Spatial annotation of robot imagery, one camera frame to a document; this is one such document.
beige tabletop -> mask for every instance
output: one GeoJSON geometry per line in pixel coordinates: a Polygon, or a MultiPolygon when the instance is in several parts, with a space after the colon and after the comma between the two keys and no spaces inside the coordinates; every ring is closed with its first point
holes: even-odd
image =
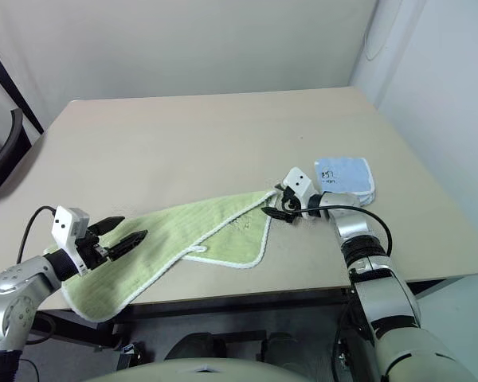
{"type": "MultiPolygon", "coordinates": [[[[478,234],[396,130],[354,88],[71,102],[0,189],[0,271],[40,205],[91,221],[269,189],[293,167],[365,157],[407,280],[478,273],[478,234]]],[[[25,258],[52,243],[36,220],[25,258]]],[[[263,260],[238,270],[181,260],[135,302],[349,285],[331,226],[274,220],[263,260]]],[[[60,292],[41,306],[66,308],[60,292]]]]}

folded blue cloth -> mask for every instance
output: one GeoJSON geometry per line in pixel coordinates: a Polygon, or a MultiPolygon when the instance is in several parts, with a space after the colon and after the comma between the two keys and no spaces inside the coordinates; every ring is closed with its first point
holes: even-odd
{"type": "Polygon", "coordinates": [[[353,193],[362,205],[374,199],[374,179],[365,158],[321,158],[315,172],[322,192],[353,193]]]}

